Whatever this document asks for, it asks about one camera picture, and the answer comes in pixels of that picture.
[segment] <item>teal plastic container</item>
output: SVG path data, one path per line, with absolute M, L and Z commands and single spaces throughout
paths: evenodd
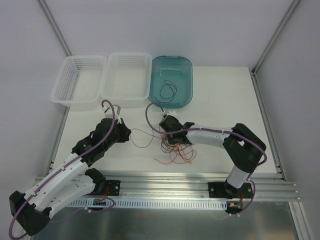
M 152 61 L 149 100 L 179 109 L 193 96 L 192 63 L 181 56 L 158 56 Z

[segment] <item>robotic arm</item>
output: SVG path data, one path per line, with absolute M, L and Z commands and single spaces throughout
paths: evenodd
M 242 123 L 237 123 L 232 128 L 213 129 L 193 122 L 186 122 L 182 125 L 174 116 L 166 115 L 159 123 L 159 126 L 167 133 L 184 130 L 179 133 L 167 135 L 169 144 L 206 144 L 223 148 L 227 151 L 234 166 L 224 182 L 224 187 L 216 190 L 216 193 L 222 198 L 234 198 L 246 179 L 259 165 L 263 154 L 254 145 L 260 147 L 263 151 L 267 148 L 266 145 Z
M 162 133 L 156 130 L 148 119 L 147 111 L 152 104 L 154 103 L 146 108 L 146 120 L 155 132 Z M 106 114 L 109 108 L 102 106 L 102 109 Z M 33 236 L 73 200 L 86 194 L 99 196 L 104 194 L 106 178 L 95 168 L 89 168 L 101 159 L 112 145 L 129 141 L 131 134 L 131 130 L 119 117 L 120 107 L 117 106 L 116 114 L 113 108 L 111 110 L 113 118 L 106 115 L 94 131 L 72 148 L 71 153 L 60 166 L 25 193 L 15 191 L 9 197 L 13 215 L 9 232 L 12 231 L 13 223 L 17 220 L 26 233 Z M 227 151 L 234 167 L 223 186 L 214 190 L 215 194 L 221 198 L 234 198 L 245 180 L 261 164 L 259 161 L 262 155 L 265 155 L 266 145 L 241 123 L 237 123 L 232 128 L 213 129 L 193 122 L 182 125 L 175 117 L 167 114 L 159 125 L 166 132 L 169 144 L 206 144 Z M 84 175 L 78 180 L 71 181 L 84 171 Z M 11 233 L 10 237 L 21 239 L 24 235 L 15 238 Z
M 16 217 L 16 220 L 28 235 L 33 236 L 39 233 L 58 211 L 79 197 L 86 194 L 101 196 L 104 194 L 106 178 L 95 168 L 89 169 L 89 167 L 101 159 L 115 143 L 129 141 L 131 131 L 126 127 L 123 119 L 119 117 L 119 113 L 120 107 L 117 106 L 115 126 L 109 136 L 95 149 L 72 162 L 76 157 L 97 145 L 106 136 L 112 126 L 112 118 L 102 119 L 95 130 L 80 140 L 72 148 L 71 153 L 63 163 L 41 182 L 25 193 L 15 191 L 9 197 L 12 216 L 15 216 L 20 207 L 30 199 Z M 84 175 L 79 180 L 70 182 L 84 171 Z M 43 184 L 44 187 L 37 191 L 39 186 Z

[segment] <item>purple tube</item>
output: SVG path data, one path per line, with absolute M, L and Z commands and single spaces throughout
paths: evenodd
M 106 139 L 107 137 L 110 135 L 111 131 L 113 130 L 114 126 L 115 126 L 115 121 L 116 121 L 116 113 L 115 113 L 115 109 L 114 106 L 112 105 L 112 103 L 109 100 L 103 100 L 101 102 L 102 107 L 104 106 L 104 103 L 107 102 L 110 105 L 110 108 L 112 110 L 112 123 L 111 123 L 111 127 L 109 128 L 108 132 L 106 133 L 106 135 L 93 147 L 89 148 L 87 151 L 85 151 L 84 153 L 80 154 L 79 156 L 75 157 L 73 160 L 71 160 L 70 162 L 68 162 L 66 165 L 64 165 L 63 167 L 66 168 L 68 167 L 70 164 L 74 163 L 75 161 L 77 161 L 78 159 L 82 158 L 84 155 L 90 153 L 91 151 L 93 151 L 94 149 L 96 149 L 99 145 L 101 145 Z M 52 176 L 50 176 L 43 184 L 41 184 L 35 191 L 34 193 L 38 193 L 47 183 L 49 183 L 55 176 L 57 176 L 60 172 L 62 172 L 62 169 L 59 169 L 57 172 L 55 172 Z M 9 227 L 9 237 L 12 240 L 20 240 L 22 238 L 24 238 L 27 233 L 23 234 L 22 236 L 19 237 L 15 237 L 13 236 L 12 230 L 15 224 L 15 221 L 17 220 L 18 215 L 20 214 L 20 212 L 22 211 L 22 209 L 27 205 L 27 203 L 33 198 L 34 196 L 31 195 L 30 197 L 28 197 L 26 199 L 26 201 L 19 207 L 19 209 L 16 211 L 15 215 L 13 216 L 11 223 L 10 223 L 10 227 Z

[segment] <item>plastic basket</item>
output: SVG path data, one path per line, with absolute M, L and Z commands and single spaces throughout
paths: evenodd
M 151 69 L 149 54 L 111 54 L 106 64 L 101 97 L 124 108 L 140 107 L 149 96 Z
M 66 57 L 53 87 L 51 101 L 67 107 L 97 106 L 106 63 L 105 56 Z

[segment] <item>white wall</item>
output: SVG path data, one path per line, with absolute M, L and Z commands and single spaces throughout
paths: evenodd
M 44 174 L 63 108 L 50 93 L 65 58 L 35 0 L 0 3 L 0 239 L 9 195 Z
M 303 0 L 258 72 L 289 180 L 320 239 L 320 1 Z
M 253 68 L 292 0 L 47 0 L 74 55 L 145 52 Z

